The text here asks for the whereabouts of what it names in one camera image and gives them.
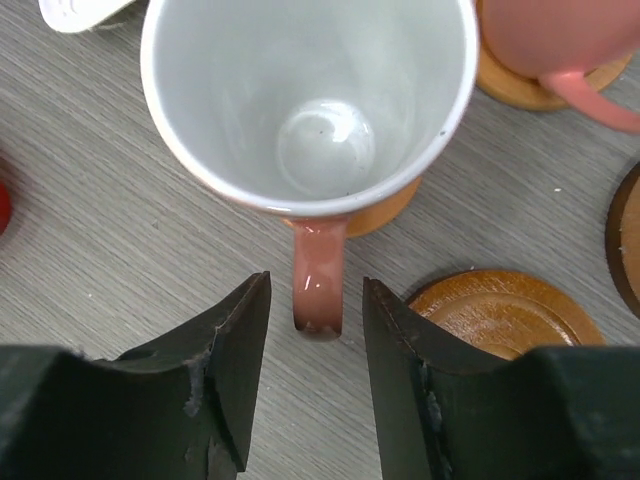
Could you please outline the dark wooden coaster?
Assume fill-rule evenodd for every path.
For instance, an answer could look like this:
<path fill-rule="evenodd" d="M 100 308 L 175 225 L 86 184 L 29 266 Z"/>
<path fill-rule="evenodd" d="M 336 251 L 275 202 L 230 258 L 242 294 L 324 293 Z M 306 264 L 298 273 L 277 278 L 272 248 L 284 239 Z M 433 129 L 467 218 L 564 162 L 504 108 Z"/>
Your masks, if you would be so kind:
<path fill-rule="evenodd" d="M 527 273 L 469 270 L 419 288 L 408 304 L 466 343 L 506 360 L 545 345 L 603 345 L 569 295 Z"/>

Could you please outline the pink mug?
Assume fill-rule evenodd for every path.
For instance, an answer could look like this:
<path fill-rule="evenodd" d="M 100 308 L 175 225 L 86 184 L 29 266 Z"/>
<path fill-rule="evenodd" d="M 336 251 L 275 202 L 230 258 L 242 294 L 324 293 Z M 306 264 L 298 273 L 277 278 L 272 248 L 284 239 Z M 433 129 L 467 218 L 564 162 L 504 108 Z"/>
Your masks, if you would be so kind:
<path fill-rule="evenodd" d="M 479 17 L 483 39 L 504 67 L 613 130 L 639 132 L 638 113 L 586 80 L 639 49 L 637 1 L 483 1 Z"/>
<path fill-rule="evenodd" d="M 140 68 L 182 166 L 290 222 L 294 326 L 330 341 L 342 332 L 348 222 L 440 155 L 478 51 L 469 1 L 153 1 Z"/>

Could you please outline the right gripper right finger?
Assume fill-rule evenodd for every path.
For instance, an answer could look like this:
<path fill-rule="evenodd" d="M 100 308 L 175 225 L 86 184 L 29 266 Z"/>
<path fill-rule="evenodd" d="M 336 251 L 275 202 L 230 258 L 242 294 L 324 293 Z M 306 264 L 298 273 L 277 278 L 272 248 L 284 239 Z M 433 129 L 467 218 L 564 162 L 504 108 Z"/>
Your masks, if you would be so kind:
<path fill-rule="evenodd" d="M 537 347 L 507 361 L 369 278 L 362 313 L 384 478 L 638 477 L 637 348 Z"/>

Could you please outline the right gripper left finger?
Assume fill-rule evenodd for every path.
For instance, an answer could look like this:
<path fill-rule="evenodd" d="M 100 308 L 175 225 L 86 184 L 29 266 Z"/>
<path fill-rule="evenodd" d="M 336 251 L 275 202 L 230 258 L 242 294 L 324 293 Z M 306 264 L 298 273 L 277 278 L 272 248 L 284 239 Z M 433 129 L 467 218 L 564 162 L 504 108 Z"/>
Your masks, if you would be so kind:
<path fill-rule="evenodd" d="M 270 314 L 268 272 L 113 360 L 1 349 L 5 479 L 234 479 L 245 471 Z"/>

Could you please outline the stack of wooden coasters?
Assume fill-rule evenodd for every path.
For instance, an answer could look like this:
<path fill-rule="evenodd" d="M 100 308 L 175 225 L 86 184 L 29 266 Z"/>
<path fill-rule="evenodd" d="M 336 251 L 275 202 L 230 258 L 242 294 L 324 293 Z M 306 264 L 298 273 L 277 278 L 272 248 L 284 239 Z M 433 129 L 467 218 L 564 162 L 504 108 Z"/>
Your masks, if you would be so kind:
<path fill-rule="evenodd" d="M 606 259 L 614 285 L 639 317 L 639 163 L 616 190 L 605 226 Z"/>

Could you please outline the light wooden coaster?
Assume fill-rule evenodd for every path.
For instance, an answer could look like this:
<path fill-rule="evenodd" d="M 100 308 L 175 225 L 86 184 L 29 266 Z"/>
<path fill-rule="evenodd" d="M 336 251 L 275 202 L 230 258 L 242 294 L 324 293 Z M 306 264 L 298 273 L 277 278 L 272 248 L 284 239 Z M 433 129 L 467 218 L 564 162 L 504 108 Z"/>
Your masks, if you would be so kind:
<path fill-rule="evenodd" d="M 480 30 L 479 13 L 482 2 L 479 1 L 476 4 Z M 602 95 L 602 90 L 620 76 L 637 51 L 587 73 L 586 80 L 589 86 L 595 88 Z M 516 74 L 499 63 L 489 51 L 488 45 L 483 39 L 482 30 L 477 84 L 485 93 L 495 99 L 526 110 L 552 111 L 571 107 L 563 99 L 544 89 L 537 80 Z"/>
<path fill-rule="evenodd" d="M 317 218 L 282 218 L 281 221 L 288 227 L 296 229 L 298 223 L 303 223 L 306 227 L 320 226 L 321 224 L 332 226 L 338 220 L 346 219 L 346 222 L 342 222 L 345 227 L 344 238 L 360 237 L 393 221 L 410 204 L 421 182 L 422 178 L 417 177 L 393 196 L 355 213 Z"/>

